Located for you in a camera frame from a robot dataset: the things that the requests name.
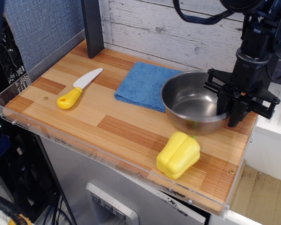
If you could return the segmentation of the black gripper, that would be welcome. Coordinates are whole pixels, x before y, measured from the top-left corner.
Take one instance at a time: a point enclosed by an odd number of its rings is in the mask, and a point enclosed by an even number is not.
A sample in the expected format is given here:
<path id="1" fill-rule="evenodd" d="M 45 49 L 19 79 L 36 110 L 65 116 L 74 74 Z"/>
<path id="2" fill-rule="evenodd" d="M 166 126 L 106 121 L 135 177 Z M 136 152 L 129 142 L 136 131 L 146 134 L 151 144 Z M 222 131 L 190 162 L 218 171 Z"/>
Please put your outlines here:
<path id="1" fill-rule="evenodd" d="M 204 87 L 217 94 L 217 115 L 230 114 L 229 127 L 236 127 L 248 112 L 255 112 L 267 119 L 280 103 L 278 97 L 268 90 L 268 63 L 271 55 L 252 58 L 242 52 L 232 72 L 211 68 Z"/>

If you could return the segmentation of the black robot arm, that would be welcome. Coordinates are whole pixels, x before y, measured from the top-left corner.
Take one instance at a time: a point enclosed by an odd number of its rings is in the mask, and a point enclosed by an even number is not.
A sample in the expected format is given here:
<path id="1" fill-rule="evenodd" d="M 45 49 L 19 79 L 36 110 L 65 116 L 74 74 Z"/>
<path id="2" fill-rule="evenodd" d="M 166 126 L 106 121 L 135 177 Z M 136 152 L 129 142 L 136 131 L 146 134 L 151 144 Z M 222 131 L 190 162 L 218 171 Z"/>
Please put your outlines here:
<path id="1" fill-rule="evenodd" d="M 228 14 L 244 14 L 242 44 L 231 73 L 208 70 L 205 88 L 217 94 L 217 114 L 235 127 L 249 112 L 267 119 L 280 99 L 268 88 L 281 60 L 281 0 L 222 0 Z"/>

